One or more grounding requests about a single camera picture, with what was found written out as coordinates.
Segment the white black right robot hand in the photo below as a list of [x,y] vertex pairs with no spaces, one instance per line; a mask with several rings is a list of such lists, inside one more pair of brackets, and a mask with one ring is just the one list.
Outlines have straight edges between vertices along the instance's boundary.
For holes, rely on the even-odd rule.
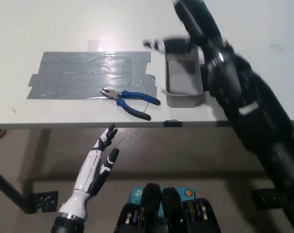
[[174,0],[172,2],[189,36],[145,40],[144,47],[169,54],[187,53],[194,45],[207,49],[222,45],[222,35],[204,1]]

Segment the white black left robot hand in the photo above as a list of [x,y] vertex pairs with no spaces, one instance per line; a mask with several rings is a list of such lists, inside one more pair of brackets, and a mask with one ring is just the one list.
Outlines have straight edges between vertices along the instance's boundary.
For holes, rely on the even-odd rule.
[[72,195],[60,208],[59,216],[85,222],[87,202],[98,194],[118,157],[119,149],[115,148],[104,162],[101,161],[102,153],[111,145],[116,133],[117,128],[112,124],[103,132],[89,151],[76,178]]

